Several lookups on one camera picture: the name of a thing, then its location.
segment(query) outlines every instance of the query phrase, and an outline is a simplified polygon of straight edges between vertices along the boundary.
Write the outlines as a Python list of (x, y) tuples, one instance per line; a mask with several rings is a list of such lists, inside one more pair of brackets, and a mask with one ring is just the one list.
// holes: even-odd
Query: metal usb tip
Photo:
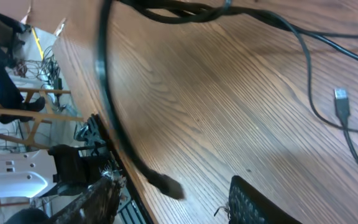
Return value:
[(347, 99), (347, 91), (344, 88), (336, 88), (335, 90), (335, 99)]

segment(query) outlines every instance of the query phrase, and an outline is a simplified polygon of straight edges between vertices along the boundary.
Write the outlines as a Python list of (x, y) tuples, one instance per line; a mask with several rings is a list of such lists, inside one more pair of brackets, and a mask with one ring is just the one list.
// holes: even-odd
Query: usb cable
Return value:
[(351, 150), (354, 160), (358, 164), (358, 155), (356, 153), (356, 150), (354, 149), (353, 142), (349, 135), (349, 130), (347, 128), (348, 120), (351, 115), (349, 98), (347, 96), (347, 91), (343, 88), (335, 89), (335, 112), (336, 112), (336, 116), (339, 118), (339, 121), (341, 122), (341, 125), (343, 127), (343, 134), (345, 136), (347, 145)]

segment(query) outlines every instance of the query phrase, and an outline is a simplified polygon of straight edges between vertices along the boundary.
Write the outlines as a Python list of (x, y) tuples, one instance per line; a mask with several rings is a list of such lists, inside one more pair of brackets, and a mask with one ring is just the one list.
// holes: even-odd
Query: tangled wires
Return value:
[[(104, 4), (101, 9), (101, 18), (100, 18), (100, 27), (99, 27), (99, 39), (98, 39), (98, 58), (96, 61), (96, 71), (99, 74), (99, 78), (102, 83), (102, 88), (104, 89), (104, 99), (107, 105), (110, 105), (110, 110), (108, 114), (110, 120), (113, 124), (113, 128), (116, 130), (117, 137), (122, 144), (122, 148), (127, 153), (127, 155), (132, 159), (136, 167), (145, 175), (147, 180), (154, 186), (160, 189), (163, 194), (166, 194), (173, 198), (181, 198), (175, 196), (172, 192), (180, 192), (181, 188), (175, 181), (166, 175), (158, 174), (156, 171), (149, 169), (144, 161), (137, 155), (136, 151), (132, 147), (130, 140), (127, 137), (127, 134), (122, 127), (122, 124), (116, 113), (116, 109), (112, 100), (111, 90), (109, 86), (109, 75), (107, 70), (107, 56), (106, 56), (106, 42), (107, 42), (107, 20), (109, 17), (109, 11), (112, 0), (104, 0)], [(349, 137), (349, 132), (357, 132), (358, 129), (352, 129), (347, 126), (347, 122), (342, 123), (342, 125), (337, 125), (328, 119), (320, 115), (313, 103), (312, 99), (312, 66), (311, 66), (311, 56), (308, 50), (308, 47), (305, 41), (302, 38), (303, 35), (307, 35), (316, 40), (322, 41), (325, 44), (328, 44), (335, 50), (340, 53), (347, 55), (350, 58), (353, 58), (358, 61), (358, 55), (341, 47), (337, 43), (327, 39), (327, 37), (342, 37), (342, 38), (355, 38), (358, 39), (358, 35), (350, 34), (336, 34), (328, 32), (316, 32), (312, 30), (302, 29), (298, 26), (295, 26), (289, 23), (286, 19), (279, 16), (278, 14), (261, 10), (261, 9), (251, 9), (246, 7), (236, 7), (231, 6), (232, 0), (224, 0), (224, 4), (221, 7), (212, 7), (206, 4), (193, 3), (193, 2), (181, 2), (175, 0), (122, 0), (121, 3), (126, 4), (143, 16), (164, 24), (185, 24), (189, 22), (209, 22), (215, 19), (218, 19), (221, 16), (235, 16), (240, 14), (247, 14), (264, 24), (270, 25), (277, 29), (285, 30), (292, 32), (295, 37), (298, 39), (302, 50), (306, 57), (306, 72), (307, 72), (307, 91), (310, 107), (313, 113), (324, 123), (343, 130), (345, 139), (349, 145), (349, 148), (354, 156), (354, 159), (358, 163), (358, 155), (352, 145), (352, 142)], [(175, 17), (163, 16), (152, 12), (150, 9), (164, 9), (172, 14), (176, 15)]]

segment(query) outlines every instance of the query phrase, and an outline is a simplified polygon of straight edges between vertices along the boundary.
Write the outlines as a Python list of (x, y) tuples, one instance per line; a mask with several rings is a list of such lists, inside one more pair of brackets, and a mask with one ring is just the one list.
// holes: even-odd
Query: wooden stool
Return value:
[(29, 134), (27, 139), (23, 140), (23, 139), (15, 138), (12, 136), (6, 136), (5, 134), (0, 134), (0, 139), (11, 141), (11, 142), (16, 142), (19, 144), (23, 144), (25, 146), (34, 146), (39, 149), (48, 149), (48, 146), (38, 144), (34, 141), (34, 137), (35, 137), (35, 134), (37, 132), (37, 129), (38, 129), (38, 126), (40, 125), (40, 123), (48, 123), (48, 124), (52, 123), (51, 121), (45, 120), (45, 119), (60, 119), (60, 120), (66, 120), (66, 121), (81, 121), (81, 122), (84, 121), (84, 119), (80, 118), (80, 117), (72, 117), (72, 116), (55, 114), (52, 110), (51, 102), (49, 101), (47, 93), (70, 94), (69, 90), (44, 90), (44, 89), (35, 89), (35, 88), (19, 88), (19, 90), (20, 90), (20, 92), (27, 93), (27, 96), (25, 97), (25, 100), (24, 100), (24, 102), (27, 102), (27, 103), (30, 102), (34, 93), (39, 93), (40, 96), (43, 96), (46, 101), (45, 108), (47, 110), (47, 113), (0, 108), (0, 115), (6, 114), (6, 115), (16, 115), (16, 116), (29, 116), (29, 117), (33, 117), (33, 119), (34, 119), (34, 125), (31, 130), (30, 130), (29, 124), (24, 123), (24, 126)]

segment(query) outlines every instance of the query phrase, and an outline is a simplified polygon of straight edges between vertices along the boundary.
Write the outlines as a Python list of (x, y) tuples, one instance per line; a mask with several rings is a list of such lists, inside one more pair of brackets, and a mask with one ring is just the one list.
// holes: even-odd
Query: wood grain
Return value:
[[(358, 1), (234, 4), (307, 29), (358, 34)], [(100, 5), (78, 1), (53, 51), (82, 115), (107, 118), (93, 68)], [(156, 222), (227, 223), (213, 213), (240, 175), (302, 223), (358, 223), (358, 166), (342, 132), (312, 114), (305, 58), (291, 33), (249, 16), (175, 26), (114, 8), (109, 69), (121, 120), (146, 163), (186, 193), (183, 201), (163, 196), (127, 163)], [(306, 40), (318, 110), (335, 121), (333, 89), (346, 87), (350, 125), (358, 128), (358, 63)], [(337, 41), (358, 53), (358, 41)], [(358, 151), (358, 134), (351, 135)]]

